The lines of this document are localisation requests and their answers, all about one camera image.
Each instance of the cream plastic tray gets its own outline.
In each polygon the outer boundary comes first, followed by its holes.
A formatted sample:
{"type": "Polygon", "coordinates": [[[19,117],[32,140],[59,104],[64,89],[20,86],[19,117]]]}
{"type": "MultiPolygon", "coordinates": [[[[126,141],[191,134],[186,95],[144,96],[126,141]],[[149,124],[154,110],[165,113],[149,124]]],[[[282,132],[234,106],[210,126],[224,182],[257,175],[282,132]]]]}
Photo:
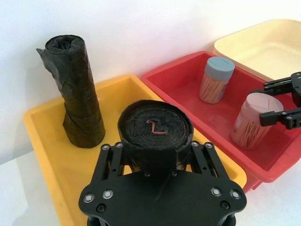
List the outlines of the cream plastic tray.
{"type": "Polygon", "coordinates": [[[215,42],[214,54],[271,81],[301,71],[301,22],[274,19],[215,42]]]}

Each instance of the black garbage bag roll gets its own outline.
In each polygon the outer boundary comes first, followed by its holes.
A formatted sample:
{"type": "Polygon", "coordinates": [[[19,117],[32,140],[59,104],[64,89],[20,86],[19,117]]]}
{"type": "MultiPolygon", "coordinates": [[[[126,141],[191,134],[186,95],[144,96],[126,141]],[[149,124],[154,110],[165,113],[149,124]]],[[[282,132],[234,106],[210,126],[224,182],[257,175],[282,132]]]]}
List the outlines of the black garbage bag roll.
{"type": "Polygon", "coordinates": [[[37,52],[65,100],[63,127],[70,142],[82,148],[97,146],[105,129],[84,40],[75,35],[57,36],[37,52]]]}
{"type": "Polygon", "coordinates": [[[179,108],[161,101],[137,101],[122,112],[118,130],[133,172],[186,169],[193,126],[179,108]]]}

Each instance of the plastic bin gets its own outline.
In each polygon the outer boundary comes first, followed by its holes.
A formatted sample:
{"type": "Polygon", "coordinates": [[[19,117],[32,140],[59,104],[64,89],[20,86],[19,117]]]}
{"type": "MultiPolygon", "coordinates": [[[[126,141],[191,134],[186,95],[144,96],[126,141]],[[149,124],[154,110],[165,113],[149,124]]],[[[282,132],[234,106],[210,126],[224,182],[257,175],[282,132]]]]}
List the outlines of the plastic bin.
{"type": "MultiPolygon", "coordinates": [[[[199,97],[199,88],[209,52],[197,52],[160,66],[141,77],[142,81],[164,101],[181,108],[196,129],[213,141],[247,173],[244,191],[262,182],[273,182],[301,156],[301,129],[286,130],[274,126],[264,141],[253,150],[236,146],[230,139],[236,117],[248,92],[263,87],[263,80],[236,67],[221,102],[211,105],[199,97]]],[[[285,109],[292,109],[290,95],[277,97],[285,109]]]]}
{"type": "MultiPolygon", "coordinates": [[[[100,82],[95,89],[106,128],[103,143],[112,145],[119,141],[117,120],[125,107],[140,99],[161,100],[132,75],[100,82]]],[[[79,210],[79,195],[91,180],[103,143],[92,149],[73,146],[62,126],[64,113],[63,99],[58,98],[28,111],[24,122],[61,225],[85,226],[87,217],[79,210]]],[[[200,143],[208,141],[198,131],[194,130],[194,134],[200,143]]],[[[243,187],[246,184],[243,169],[219,149],[217,153],[230,179],[243,187]]]]}
{"type": "Polygon", "coordinates": [[[301,71],[301,22],[270,20],[246,28],[214,44],[214,53],[267,80],[301,71]]]}

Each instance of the bolt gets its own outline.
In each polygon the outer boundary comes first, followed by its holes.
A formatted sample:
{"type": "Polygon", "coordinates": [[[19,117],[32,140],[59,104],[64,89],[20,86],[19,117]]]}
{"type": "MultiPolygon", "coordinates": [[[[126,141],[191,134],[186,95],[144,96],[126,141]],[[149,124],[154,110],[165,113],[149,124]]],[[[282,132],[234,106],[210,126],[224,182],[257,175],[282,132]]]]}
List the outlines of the bolt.
{"type": "Polygon", "coordinates": [[[99,204],[99,205],[96,207],[96,211],[97,211],[98,213],[103,213],[103,212],[105,212],[105,209],[106,209],[105,204],[99,204]]]}
{"type": "Polygon", "coordinates": [[[240,199],[240,194],[237,191],[231,191],[230,195],[232,196],[232,198],[234,199],[240,199]]]}
{"type": "Polygon", "coordinates": [[[122,147],[122,143],[116,144],[116,147],[122,147]]]}
{"type": "Polygon", "coordinates": [[[192,142],[191,145],[197,147],[198,143],[197,142],[192,142]]]}
{"type": "Polygon", "coordinates": [[[147,177],[147,178],[150,177],[150,176],[151,176],[151,172],[145,171],[145,172],[144,172],[144,176],[147,177]]]}
{"type": "Polygon", "coordinates": [[[221,201],[221,207],[224,209],[224,210],[228,210],[230,209],[230,204],[226,201],[221,201]]]}
{"type": "Polygon", "coordinates": [[[171,174],[172,177],[176,177],[176,176],[178,175],[178,172],[175,171],[175,170],[172,170],[172,171],[170,172],[170,174],[171,174]]]}
{"type": "Polygon", "coordinates": [[[212,145],[211,143],[207,143],[207,144],[205,144],[205,146],[206,146],[207,148],[212,148],[212,147],[213,147],[213,145],[212,145]]]}
{"type": "Polygon", "coordinates": [[[214,188],[211,189],[211,193],[212,193],[214,196],[216,196],[216,197],[222,195],[222,191],[221,191],[220,189],[216,188],[216,187],[214,187],[214,188]]]}
{"type": "Polygon", "coordinates": [[[104,145],[103,147],[102,147],[102,149],[103,150],[108,150],[110,147],[108,146],[108,145],[104,145]]]}
{"type": "Polygon", "coordinates": [[[93,194],[87,194],[85,197],[84,197],[84,202],[85,203],[90,203],[92,202],[94,199],[94,195],[93,194]]]}
{"type": "Polygon", "coordinates": [[[110,199],[112,196],[113,196],[113,191],[110,189],[107,189],[103,192],[104,199],[110,199]]]}

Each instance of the white table surface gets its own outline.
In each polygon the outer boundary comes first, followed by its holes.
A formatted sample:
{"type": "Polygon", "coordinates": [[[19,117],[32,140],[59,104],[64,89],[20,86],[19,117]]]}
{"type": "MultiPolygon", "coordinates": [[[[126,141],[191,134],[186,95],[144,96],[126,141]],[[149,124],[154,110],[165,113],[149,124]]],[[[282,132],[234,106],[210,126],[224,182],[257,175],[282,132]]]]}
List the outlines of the white table surface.
{"type": "MultiPolygon", "coordinates": [[[[60,225],[33,152],[0,165],[0,191],[0,226],[60,225]]],[[[237,226],[301,226],[301,161],[247,199],[237,226]]]]}

